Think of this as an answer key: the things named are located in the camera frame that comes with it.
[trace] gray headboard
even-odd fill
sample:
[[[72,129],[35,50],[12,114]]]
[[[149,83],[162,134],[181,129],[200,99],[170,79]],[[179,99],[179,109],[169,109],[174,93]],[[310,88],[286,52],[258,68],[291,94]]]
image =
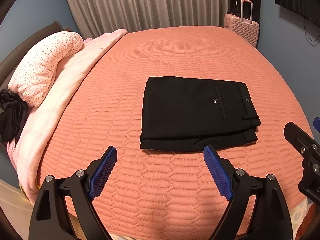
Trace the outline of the gray headboard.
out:
[[[44,27],[37,31],[25,41],[23,41],[18,47],[16,47],[1,63],[0,63],[0,90],[8,89],[9,81],[13,75],[14,70],[20,63],[22,58],[27,52],[36,45],[39,41],[45,37],[63,31],[60,23],[55,21],[54,23]]]

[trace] black cable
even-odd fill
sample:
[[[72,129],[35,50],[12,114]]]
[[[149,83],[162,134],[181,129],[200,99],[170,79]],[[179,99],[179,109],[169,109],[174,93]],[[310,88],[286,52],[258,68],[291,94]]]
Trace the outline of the black cable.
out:
[[[307,32],[306,32],[306,18],[304,19],[304,33],[307,35],[307,37],[309,38],[309,40],[311,40],[312,42],[317,41],[317,39],[320,37],[320,34],[318,35],[318,37],[315,40],[310,39],[310,37],[308,36]]]

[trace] suitcase handle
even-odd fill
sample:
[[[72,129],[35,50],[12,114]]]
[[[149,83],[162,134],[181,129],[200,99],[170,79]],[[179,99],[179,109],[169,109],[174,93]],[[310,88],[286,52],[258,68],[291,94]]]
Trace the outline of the suitcase handle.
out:
[[[250,0],[241,0],[241,22],[243,22],[243,3],[248,2],[251,4],[251,12],[250,12],[250,24],[252,24],[252,9],[253,3]]]

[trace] pink suitcase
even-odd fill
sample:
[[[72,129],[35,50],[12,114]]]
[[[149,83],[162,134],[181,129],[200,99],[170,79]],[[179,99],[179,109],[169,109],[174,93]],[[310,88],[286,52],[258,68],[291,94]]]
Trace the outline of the pink suitcase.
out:
[[[243,18],[243,3],[245,1],[251,4],[250,20]],[[252,20],[252,7],[253,3],[250,0],[241,0],[241,17],[239,18],[233,14],[226,14],[224,16],[224,27],[239,34],[256,48],[260,26],[257,22]]]

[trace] bedspread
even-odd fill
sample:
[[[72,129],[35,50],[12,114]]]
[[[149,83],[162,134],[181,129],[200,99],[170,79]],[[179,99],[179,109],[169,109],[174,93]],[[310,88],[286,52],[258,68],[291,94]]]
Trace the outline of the bedspread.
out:
[[[110,233],[139,239],[207,240],[228,202],[202,153],[140,149],[143,92],[150,76],[245,82],[261,120],[258,141],[219,151],[252,176],[276,175],[289,209],[305,196],[300,154],[283,134],[294,122],[311,135],[305,115],[277,70],[230,30],[190,26],[129,33],[102,57],[66,107],[39,166],[39,181],[85,169],[109,145],[117,163],[93,205]],[[254,197],[239,233],[249,223]],[[75,214],[72,202],[69,211]]]
[[[125,34],[125,29],[105,33],[84,43],[78,53],[62,59],[47,97],[39,107],[31,109],[20,140],[9,157],[32,204],[39,190],[36,184],[39,162],[63,111],[93,65]]]

